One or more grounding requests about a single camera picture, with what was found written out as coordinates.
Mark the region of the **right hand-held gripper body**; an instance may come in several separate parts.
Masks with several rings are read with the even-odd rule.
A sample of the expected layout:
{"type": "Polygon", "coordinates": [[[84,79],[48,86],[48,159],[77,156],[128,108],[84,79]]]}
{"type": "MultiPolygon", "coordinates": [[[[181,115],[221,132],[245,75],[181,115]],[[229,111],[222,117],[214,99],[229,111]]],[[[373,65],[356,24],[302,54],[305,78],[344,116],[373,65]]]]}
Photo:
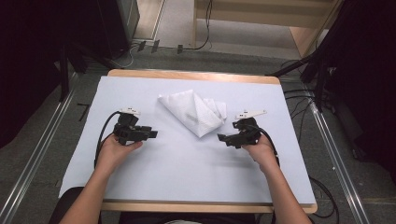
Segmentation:
{"type": "Polygon", "coordinates": [[[233,127],[239,131],[239,136],[234,141],[241,141],[243,145],[256,145],[262,135],[262,129],[255,117],[265,113],[265,110],[245,110],[236,115],[233,127]]]}

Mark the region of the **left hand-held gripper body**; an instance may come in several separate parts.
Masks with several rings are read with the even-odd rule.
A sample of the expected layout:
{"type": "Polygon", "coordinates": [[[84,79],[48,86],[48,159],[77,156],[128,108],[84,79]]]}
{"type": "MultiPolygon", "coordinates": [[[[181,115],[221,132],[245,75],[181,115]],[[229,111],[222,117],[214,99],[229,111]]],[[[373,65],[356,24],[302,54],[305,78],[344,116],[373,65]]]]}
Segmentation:
{"type": "Polygon", "coordinates": [[[131,107],[120,110],[120,116],[114,126],[113,133],[118,137],[121,145],[125,146],[128,141],[140,142],[144,140],[144,135],[139,127],[135,127],[138,122],[139,112],[131,107]]]}

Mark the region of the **white mesh laundry bag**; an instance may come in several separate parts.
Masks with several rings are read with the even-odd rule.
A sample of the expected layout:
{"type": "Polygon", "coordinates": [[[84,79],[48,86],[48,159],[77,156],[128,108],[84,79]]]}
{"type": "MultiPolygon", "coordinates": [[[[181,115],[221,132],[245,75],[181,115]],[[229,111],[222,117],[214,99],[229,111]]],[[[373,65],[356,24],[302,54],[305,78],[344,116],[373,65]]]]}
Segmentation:
{"type": "Polygon", "coordinates": [[[222,126],[227,119],[225,103],[202,98],[193,90],[160,95],[158,100],[199,138],[222,126]]]}

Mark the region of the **person's right hand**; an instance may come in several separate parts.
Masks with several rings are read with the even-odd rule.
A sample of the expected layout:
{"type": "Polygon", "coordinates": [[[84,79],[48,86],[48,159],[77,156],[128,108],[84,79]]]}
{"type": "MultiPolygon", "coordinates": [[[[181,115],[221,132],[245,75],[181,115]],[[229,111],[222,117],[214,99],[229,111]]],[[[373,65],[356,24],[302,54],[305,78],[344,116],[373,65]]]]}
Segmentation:
{"type": "Polygon", "coordinates": [[[262,135],[256,145],[244,145],[250,157],[259,164],[260,169],[266,174],[273,174],[279,169],[275,151],[265,135],[262,135]]]}

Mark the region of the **person's left hand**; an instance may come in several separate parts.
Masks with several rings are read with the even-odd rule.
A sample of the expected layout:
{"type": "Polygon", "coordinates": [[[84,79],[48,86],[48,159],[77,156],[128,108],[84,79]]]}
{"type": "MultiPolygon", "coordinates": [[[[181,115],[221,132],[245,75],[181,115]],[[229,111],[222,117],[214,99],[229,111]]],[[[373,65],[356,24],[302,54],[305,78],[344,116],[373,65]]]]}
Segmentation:
{"type": "Polygon", "coordinates": [[[94,172],[100,176],[109,177],[132,151],[142,146],[142,142],[121,145],[117,136],[111,134],[102,144],[94,172]]]}

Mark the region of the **pale blue table sheet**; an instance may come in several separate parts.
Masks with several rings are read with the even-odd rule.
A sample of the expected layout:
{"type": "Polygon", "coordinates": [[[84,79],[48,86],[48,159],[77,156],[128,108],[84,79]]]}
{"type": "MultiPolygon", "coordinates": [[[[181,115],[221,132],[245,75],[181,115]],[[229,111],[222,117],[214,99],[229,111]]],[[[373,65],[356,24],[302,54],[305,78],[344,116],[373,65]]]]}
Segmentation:
{"type": "Polygon", "coordinates": [[[234,117],[265,110],[258,125],[272,138],[280,168],[301,204],[315,203],[289,110],[279,84],[102,77],[82,135],[69,162],[62,191],[86,184],[93,171],[97,141],[112,132],[116,111],[139,111],[139,124],[158,132],[133,151],[107,184],[109,200],[189,203],[261,203],[272,201],[259,165],[240,148],[227,147],[217,134],[233,134],[234,117]],[[199,138],[158,100],[193,90],[202,98],[227,105],[227,119],[199,138]]]}

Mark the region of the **black metal stand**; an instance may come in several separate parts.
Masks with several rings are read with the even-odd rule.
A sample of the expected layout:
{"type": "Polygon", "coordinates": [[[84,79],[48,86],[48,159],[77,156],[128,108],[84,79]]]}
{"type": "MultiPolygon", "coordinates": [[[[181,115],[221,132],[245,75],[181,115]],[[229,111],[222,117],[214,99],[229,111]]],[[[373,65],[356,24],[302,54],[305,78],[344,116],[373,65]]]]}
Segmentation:
{"type": "Polygon", "coordinates": [[[326,50],[324,48],[319,47],[301,60],[297,60],[295,63],[292,63],[285,68],[269,74],[269,77],[284,76],[288,72],[295,70],[303,65],[305,65],[305,69],[300,75],[300,80],[303,83],[307,84],[310,83],[314,78],[316,79],[316,86],[314,88],[314,102],[316,104],[317,110],[319,112],[322,112],[322,94],[326,76],[329,75],[328,60],[326,59],[326,50]]]}
{"type": "Polygon", "coordinates": [[[69,73],[68,60],[66,53],[66,45],[62,45],[60,49],[60,74],[61,74],[61,96],[60,101],[63,102],[69,93],[69,73]]]}

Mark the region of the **black cabinet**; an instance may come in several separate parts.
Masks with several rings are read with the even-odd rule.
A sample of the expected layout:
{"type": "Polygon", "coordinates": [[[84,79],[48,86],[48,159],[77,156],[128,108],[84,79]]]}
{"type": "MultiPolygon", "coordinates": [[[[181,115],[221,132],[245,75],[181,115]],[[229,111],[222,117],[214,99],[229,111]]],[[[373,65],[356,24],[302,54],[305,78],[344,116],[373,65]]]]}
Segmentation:
{"type": "Polygon", "coordinates": [[[126,52],[134,39],[140,20],[137,0],[97,0],[105,32],[107,58],[116,59],[126,52]]]}

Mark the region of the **black curtain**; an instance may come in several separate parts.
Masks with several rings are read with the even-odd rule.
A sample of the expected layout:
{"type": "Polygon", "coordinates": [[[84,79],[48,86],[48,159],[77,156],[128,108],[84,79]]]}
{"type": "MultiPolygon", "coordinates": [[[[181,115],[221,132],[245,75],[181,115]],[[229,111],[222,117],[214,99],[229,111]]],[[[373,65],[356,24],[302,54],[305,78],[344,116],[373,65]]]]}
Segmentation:
{"type": "Polygon", "coordinates": [[[396,184],[396,0],[345,0],[332,30],[335,71],[326,84],[363,158],[396,184]]]}
{"type": "Polygon", "coordinates": [[[9,144],[57,87],[60,49],[78,72],[78,20],[88,0],[0,0],[0,148],[9,144]]]}

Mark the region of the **metal floor rail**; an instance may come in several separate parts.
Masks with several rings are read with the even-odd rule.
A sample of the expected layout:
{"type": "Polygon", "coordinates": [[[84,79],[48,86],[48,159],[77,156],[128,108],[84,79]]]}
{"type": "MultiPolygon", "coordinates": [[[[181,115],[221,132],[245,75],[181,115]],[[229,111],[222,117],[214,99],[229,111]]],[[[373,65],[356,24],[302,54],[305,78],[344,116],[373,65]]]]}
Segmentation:
{"type": "Polygon", "coordinates": [[[308,92],[307,96],[311,99],[312,104],[310,105],[310,109],[313,113],[313,117],[318,126],[318,130],[321,134],[325,147],[332,161],[332,166],[337,174],[337,178],[344,192],[351,213],[357,224],[371,224],[364,210],[361,197],[357,192],[355,185],[353,184],[353,181],[349,175],[349,172],[347,171],[347,168],[342,160],[341,154],[332,137],[332,133],[328,127],[328,124],[324,116],[316,106],[315,95],[308,92]]]}
{"type": "Polygon", "coordinates": [[[44,159],[44,156],[50,146],[50,142],[58,130],[64,114],[74,97],[78,82],[79,74],[74,72],[68,82],[70,85],[70,92],[66,94],[65,98],[59,104],[57,104],[57,107],[55,108],[44,132],[41,134],[37,144],[35,145],[29,160],[24,165],[19,178],[7,196],[7,200],[0,211],[0,224],[10,224],[14,218],[25,193],[32,183],[40,163],[44,159]]]}

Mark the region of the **light wooden shelf frame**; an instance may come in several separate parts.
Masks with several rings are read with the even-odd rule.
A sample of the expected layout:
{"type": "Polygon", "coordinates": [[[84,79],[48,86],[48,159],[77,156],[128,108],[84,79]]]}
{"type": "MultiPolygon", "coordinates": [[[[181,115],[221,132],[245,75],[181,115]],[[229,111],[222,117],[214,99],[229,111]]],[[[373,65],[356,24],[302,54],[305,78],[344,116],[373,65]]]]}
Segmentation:
{"type": "Polygon", "coordinates": [[[344,0],[213,0],[211,18],[287,26],[302,57],[332,26],[344,0]]]}

